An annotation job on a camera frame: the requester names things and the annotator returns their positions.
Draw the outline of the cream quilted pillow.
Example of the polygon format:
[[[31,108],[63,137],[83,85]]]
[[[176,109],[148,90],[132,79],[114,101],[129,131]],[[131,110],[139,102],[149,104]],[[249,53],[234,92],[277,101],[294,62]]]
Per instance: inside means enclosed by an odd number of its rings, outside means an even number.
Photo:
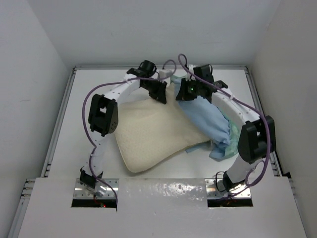
[[[146,171],[177,152],[210,140],[181,110],[174,85],[167,87],[166,100],[166,104],[146,99],[118,107],[114,135],[132,173]]]

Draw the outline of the blue and green pillowcase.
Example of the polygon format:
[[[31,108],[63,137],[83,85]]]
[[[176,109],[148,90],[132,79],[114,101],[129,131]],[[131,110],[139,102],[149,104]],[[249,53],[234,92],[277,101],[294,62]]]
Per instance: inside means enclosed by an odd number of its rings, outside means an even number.
[[[192,101],[179,101],[178,105],[190,122],[209,139],[210,158],[221,161],[238,153],[240,130],[216,106],[200,96]]]

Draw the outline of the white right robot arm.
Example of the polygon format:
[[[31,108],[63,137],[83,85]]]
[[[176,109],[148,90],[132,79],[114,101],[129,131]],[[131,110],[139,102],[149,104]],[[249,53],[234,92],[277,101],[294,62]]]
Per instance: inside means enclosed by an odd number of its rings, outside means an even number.
[[[264,172],[254,182],[248,177],[257,161],[267,167],[276,148],[274,119],[238,100],[222,80],[215,81],[211,65],[183,67],[187,74],[176,84],[176,100],[190,121],[214,141],[211,157],[224,159],[232,146],[237,150],[235,162],[223,174],[225,192],[238,184],[257,184]]]

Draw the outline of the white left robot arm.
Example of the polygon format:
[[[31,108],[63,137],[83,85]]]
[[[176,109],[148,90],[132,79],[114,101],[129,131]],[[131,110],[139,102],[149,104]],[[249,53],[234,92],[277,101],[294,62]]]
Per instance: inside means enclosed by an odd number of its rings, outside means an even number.
[[[88,93],[82,106],[82,122],[94,148],[86,165],[80,169],[80,181],[84,185],[94,189],[101,181],[108,135],[118,126],[118,105],[139,88],[146,89],[151,98],[166,104],[165,80],[171,75],[172,70],[157,71],[154,63],[145,60],[138,68],[129,69],[121,81],[99,85]]]

